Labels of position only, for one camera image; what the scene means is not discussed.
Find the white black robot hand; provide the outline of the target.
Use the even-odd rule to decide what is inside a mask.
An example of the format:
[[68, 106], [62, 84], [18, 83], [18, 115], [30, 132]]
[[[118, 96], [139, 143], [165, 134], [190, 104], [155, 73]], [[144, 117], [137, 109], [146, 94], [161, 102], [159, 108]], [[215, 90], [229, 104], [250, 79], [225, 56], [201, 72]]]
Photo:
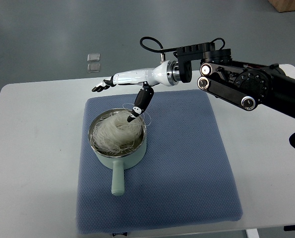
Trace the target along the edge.
[[153, 86], [163, 84], [175, 86], [180, 81], [178, 66], [175, 61], [167, 60], [156, 68], [137, 69], [119, 72], [111, 78], [104, 79], [92, 91], [101, 92], [116, 85], [140, 85], [133, 109], [127, 121], [131, 122], [144, 113], [154, 95]]

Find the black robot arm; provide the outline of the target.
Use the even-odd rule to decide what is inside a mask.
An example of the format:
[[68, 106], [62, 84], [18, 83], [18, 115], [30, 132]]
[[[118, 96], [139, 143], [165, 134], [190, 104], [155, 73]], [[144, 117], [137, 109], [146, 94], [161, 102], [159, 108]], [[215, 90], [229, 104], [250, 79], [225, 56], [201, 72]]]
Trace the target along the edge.
[[295, 119], [295, 79], [278, 64], [234, 61], [230, 49], [216, 50], [214, 42], [179, 47], [175, 55], [181, 82], [191, 81], [191, 62], [199, 60], [199, 89], [246, 111], [263, 104]]

